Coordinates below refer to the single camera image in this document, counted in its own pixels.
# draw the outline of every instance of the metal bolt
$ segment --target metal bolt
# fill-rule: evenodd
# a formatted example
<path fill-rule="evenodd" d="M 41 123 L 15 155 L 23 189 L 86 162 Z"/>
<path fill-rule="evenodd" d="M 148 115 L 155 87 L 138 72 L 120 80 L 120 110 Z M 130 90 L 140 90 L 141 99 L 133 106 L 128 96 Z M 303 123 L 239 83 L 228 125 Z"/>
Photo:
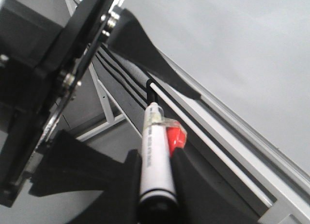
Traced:
<path fill-rule="evenodd" d="M 111 16 L 116 19 L 116 20 L 119 20 L 120 19 L 120 15 L 118 13 L 116 13 L 115 11 L 112 11 L 111 12 Z"/>
<path fill-rule="evenodd" d="M 106 15 L 102 15 L 101 18 L 100 18 L 101 23 L 102 23 L 103 21 L 105 21 L 105 19 L 106 19 Z"/>
<path fill-rule="evenodd" d="M 69 87 L 72 85 L 72 83 L 73 83 L 73 81 L 74 81 L 75 78 L 76 78 L 76 77 L 75 77 L 73 74 L 68 73 L 68 74 L 66 75 L 66 77 L 64 78 L 64 80 L 63 80 L 63 82 L 62 82 L 62 85 L 63 85 L 65 88 L 69 88 Z"/>
<path fill-rule="evenodd" d="M 9 61 L 9 57 L 6 56 L 5 54 L 0 55 L 0 67 L 4 67 L 5 64 Z"/>
<path fill-rule="evenodd" d="M 102 34 L 103 34 L 103 35 L 105 35 L 105 36 L 107 36 L 107 37 L 109 37 L 109 36 L 110 36 L 110 33 L 109 33 L 109 32 L 107 32 L 106 30 L 102 30 Z"/>
<path fill-rule="evenodd" d="M 115 27 L 116 22 L 117 22 L 117 19 L 111 16 L 107 22 L 108 29 L 112 30 Z"/>

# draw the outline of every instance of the black plastic part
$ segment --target black plastic part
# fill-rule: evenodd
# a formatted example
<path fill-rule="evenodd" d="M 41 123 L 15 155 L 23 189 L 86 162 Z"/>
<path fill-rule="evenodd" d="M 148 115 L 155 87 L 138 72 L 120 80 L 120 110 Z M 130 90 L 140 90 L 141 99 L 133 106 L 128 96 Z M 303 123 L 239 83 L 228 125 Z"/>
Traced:
<path fill-rule="evenodd" d="M 200 94 L 190 87 L 165 61 L 135 16 L 124 9 L 107 40 L 108 48 L 140 66 L 192 99 Z"/>
<path fill-rule="evenodd" d="M 179 224 L 177 204 L 165 196 L 152 196 L 139 204 L 138 220 L 141 224 Z"/>
<path fill-rule="evenodd" d="M 10 128 L 10 122 L 13 119 L 14 110 L 10 107 L 0 104 L 0 131 L 8 132 Z"/>
<path fill-rule="evenodd" d="M 150 87 L 150 84 L 153 80 L 149 79 L 146 82 L 146 96 L 147 96 L 147 105 L 150 105 L 152 102 L 158 103 L 157 93 Z"/>
<path fill-rule="evenodd" d="M 0 104 L 11 119 L 6 118 L 1 126 L 8 137 L 0 154 L 0 204 L 11 206 L 14 202 L 22 185 L 19 178 L 49 110 L 63 96 L 63 78 L 73 70 L 74 61 L 87 45 L 93 43 L 102 24 L 100 18 L 107 14 L 112 2 L 83 0 L 62 29 L 28 7 L 6 1 L 7 11 L 1 11 L 1 22 L 6 24 L 0 27 L 0 53 L 7 55 L 9 61 L 4 68 L 1 65 Z M 86 67 L 91 58 L 88 54 L 81 66 Z M 85 71 L 81 66 L 80 77 Z"/>
<path fill-rule="evenodd" d="M 115 180 L 68 224 L 137 224 L 140 170 L 141 157 L 131 150 Z"/>
<path fill-rule="evenodd" d="M 229 204 L 193 167 L 183 149 L 171 158 L 174 184 L 187 224 L 255 224 L 257 220 Z"/>
<path fill-rule="evenodd" d="M 58 133 L 31 181 L 30 194 L 104 190 L 122 164 L 79 142 L 64 130 Z"/>
<path fill-rule="evenodd" d="M 32 68 L 39 64 L 62 30 L 60 25 L 16 0 L 5 0 L 0 22 L 0 44 L 4 46 L 0 53 L 15 55 Z"/>

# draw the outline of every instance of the black cable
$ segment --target black cable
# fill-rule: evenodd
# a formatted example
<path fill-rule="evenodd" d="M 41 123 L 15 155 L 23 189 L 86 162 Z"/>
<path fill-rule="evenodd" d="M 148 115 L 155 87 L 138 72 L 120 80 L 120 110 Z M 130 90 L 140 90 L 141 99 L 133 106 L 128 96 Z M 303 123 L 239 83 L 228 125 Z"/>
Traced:
<path fill-rule="evenodd" d="M 129 80 L 126 78 L 126 76 L 119 70 L 119 69 L 117 69 L 115 66 L 113 66 L 105 57 L 104 57 L 104 55 L 102 55 L 102 53 L 100 53 L 99 51 L 98 51 L 98 53 L 99 53 L 99 55 L 100 55 L 100 57 L 116 72 L 116 73 L 118 73 L 125 81 L 126 81 L 126 83 L 131 87 L 131 89 L 132 90 L 134 90 L 136 93 L 137 93 L 137 95 L 141 98 L 141 99 L 143 99 L 143 101 L 145 101 L 146 102 L 146 99 L 144 98 L 144 96 L 140 93 L 140 91 L 138 91 L 132 84 L 131 84 L 131 82 L 129 82 Z"/>
<path fill-rule="evenodd" d="M 128 88 L 122 84 L 118 78 L 115 77 L 115 75 L 107 68 L 107 66 L 105 66 L 102 61 L 99 59 L 99 57 L 96 55 L 96 58 L 98 59 L 99 63 L 106 69 L 106 71 L 130 94 L 130 96 L 136 101 L 136 103 L 138 103 L 138 105 L 145 109 L 145 107 L 140 103 L 139 100 L 137 100 L 137 98 L 133 95 L 131 95 L 131 92 L 128 90 Z"/>

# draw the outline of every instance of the white marker barrel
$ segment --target white marker barrel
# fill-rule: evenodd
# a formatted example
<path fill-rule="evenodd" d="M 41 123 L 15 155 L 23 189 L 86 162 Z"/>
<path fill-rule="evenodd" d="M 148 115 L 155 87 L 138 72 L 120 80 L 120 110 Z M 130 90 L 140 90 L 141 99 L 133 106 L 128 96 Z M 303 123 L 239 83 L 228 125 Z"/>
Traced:
<path fill-rule="evenodd" d="M 175 223 L 178 206 L 162 108 L 155 102 L 145 110 L 142 135 L 142 172 L 139 221 Z"/>

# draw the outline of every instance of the metal frame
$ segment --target metal frame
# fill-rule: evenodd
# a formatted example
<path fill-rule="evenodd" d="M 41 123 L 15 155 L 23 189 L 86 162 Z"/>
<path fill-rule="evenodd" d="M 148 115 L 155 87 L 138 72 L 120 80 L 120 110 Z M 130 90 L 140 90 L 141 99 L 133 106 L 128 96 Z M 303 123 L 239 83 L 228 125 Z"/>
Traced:
<path fill-rule="evenodd" d="M 86 133 L 81 134 L 80 136 L 77 137 L 78 140 L 80 141 L 86 141 L 87 139 L 90 139 L 91 137 L 103 132 L 104 130 L 107 130 L 114 126 L 115 124 L 125 120 L 125 116 L 123 114 L 119 114 L 118 116 L 114 116 L 111 105 L 109 102 L 108 94 L 106 91 L 102 88 L 101 82 L 97 76 L 97 73 L 93 67 L 93 64 L 89 66 L 89 72 L 91 73 L 93 83 L 95 85 L 103 112 L 106 116 L 106 122 L 92 128 L 91 130 L 87 131 Z"/>
<path fill-rule="evenodd" d="M 81 1 L 82 0 L 74 0 L 74 1 L 73 0 L 65 0 L 70 15 L 72 15 L 76 9 L 75 3 L 80 3 Z M 76 137 L 76 139 L 78 139 L 79 141 L 82 141 L 82 142 L 90 139 L 91 137 L 93 137 L 93 136 L 95 136 L 95 135 L 97 135 L 97 134 L 99 134 L 99 133 L 101 133 L 107 129 L 112 128 L 117 123 L 120 123 L 126 119 L 124 114 L 123 114 L 124 112 L 122 112 L 122 111 L 121 111 L 122 114 L 114 116 L 108 96 L 111 99 L 112 99 L 112 97 L 110 94 L 108 95 L 107 92 L 105 91 L 104 86 L 102 85 L 102 83 L 100 82 L 100 80 L 97 76 L 97 73 L 93 67 L 93 64 L 91 64 L 89 66 L 89 72 L 90 72 L 91 77 L 93 79 L 93 83 L 94 83 L 94 86 L 96 88 L 97 95 L 98 95 L 98 98 L 100 100 L 103 112 L 106 116 L 106 122 L 102 123 L 99 126 L 95 126 L 94 128 L 88 130 L 86 133 L 83 133 L 83 134 L 79 135 L 78 137 Z"/>
<path fill-rule="evenodd" d="M 195 89 L 197 89 L 202 94 L 202 100 L 206 102 L 207 105 L 210 105 L 217 113 L 220 114 L 221 117 L 226 117 L 226 120 L 234 120 L 229 119 L 229 117 L 223 115 L 225 113 L 232 113 L 227 107 L 225 107 L 219 100 L 217 100 L 214 96 L 212 96 L 208 91 L 206 92 L 205 88 L 201 88 L 196 81 L 194 81 L 188 74 L 186 74 L 180 67 L 170 61 L 168 57 L 166 60 L 170 63 L 170 65 L 180 74 L 181 77 L 189 84 L 191 84 Z M 303 224 L 310 224 L 310 204 L 306 201 L 305 197 L 302 197 L 299 191 L 294 190 L 290 187 L 289 184 L 284 181 L 280 175 L 271 170 L 258 156 L 256 156 L 247 145 L 240 141 L 236 137 L 236 135 L 232 134 L 225 126 L 223 126 L 215 117 L 207 111 L 202 105 L 200 105 L 197 101 L 189 99 L 184 95 L 180 94 L 176 90 L 172 89 L 167 84 L 158 80 L 160 85 L 177 101 L 180 105 L 185 108 L 185 110 L 192 115 L 195 120 L 200 123 L 215 139 L 224 146 L 228 152 L 238 160 L 259 182 L 265 186 L 265 188 L 275 196 L 277 199 L 275 203 L 273 203 L 269 207 L 269 210 L 261 217 L 259 220 L 260 223 L 263 224 L 280 224 L 281 222 L 285 222 L 288 217 L 293 217 L 293 219 L 297 219 L 296 223 L 301 222 Z M 160 91 L 160 89 L 156 88 L 156 85 L 153 84 L 152 88 L 162 97 L 163 100 L 165 94 Z M 165 100 L 168 105 L 173 109 L 173 102 L 170 100 Z M 241 132 L 242 136 L 248 139 L 248 135 Z M 257 138 L 257 142 L 265 142 L 265 139 Z M 214 143 L 209 142 L 207 144 L 211 149 L 214 147 Z M 289 163 L 282 165 L 284 168 L 290 165 Z M 288 172 L 292 170 L 292 168 L 287 168 L 284 170 Z M 251 189 L 252 184 L 248 183 L 246 180 L 243 182 Z"/>

